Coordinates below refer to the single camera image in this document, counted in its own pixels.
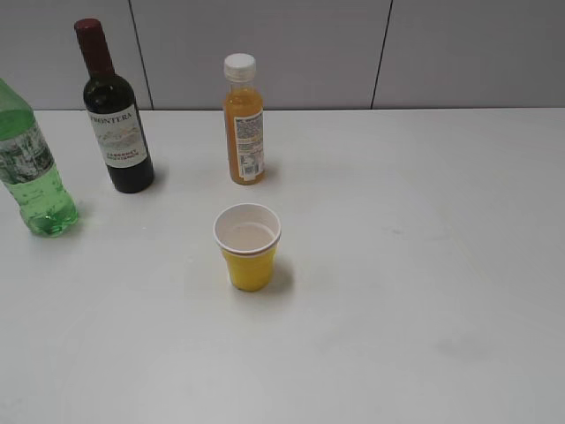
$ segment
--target bottle label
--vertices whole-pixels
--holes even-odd
[[[0,141],[0,179],[9,185],[41,177],[53,166],[53,156],[36,122],[25,132]]]
[[[263,110],[250,117],[234,117],[239,177],[254,180],[263,172]]]
[[[112,168],[130,168],[147,158],[147,149],[135,106],[116,113],[88,116],[98,139],[104,162]]]

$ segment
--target small juice bottle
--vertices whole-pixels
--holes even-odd
[[[265,176],[263,163],[263,99],[253,87],[255,58],[236,53],[225,58],[223,73],[230,91],[223,102],[231,179],[245,186]]]

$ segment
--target table surface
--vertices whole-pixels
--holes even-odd
[[[565,422],[565,110],[266,112],[249,187],[221,112],[141,116],[127,195],[85,112],[37,112],[81,220],[0,193],[0,423]],[[247,201],[282,219],[256,293],[212,237]]]

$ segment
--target wall seam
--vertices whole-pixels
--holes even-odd
[[[390,6],[388,7],[388,16],[387,16],[387,25],[385,26],[385,34],[382,37],[382,45],[380,46],[380,57],[379,57],[379,64],[377,66],[377,75],[374,78],[374,87],[373,87],[373,98],[371,99],[371,109],[374,105],[374,98],[377,95],[377,84],[379,83],[379,76],[380,76],[380,66],[382,65],[382,57],[385,52],[385,44],[387,43],[387,35],[388,35],[388,25],[390,24],[390,15],[392,15],[392,3],[394,0],[390,0]]]

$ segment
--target wine bottle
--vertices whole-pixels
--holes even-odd
[[[140,192],[154,171],[132,86],[116,75],[98,19],[79,20],[74,29],[90,75],[83,98],[109,176],[119,192]]]

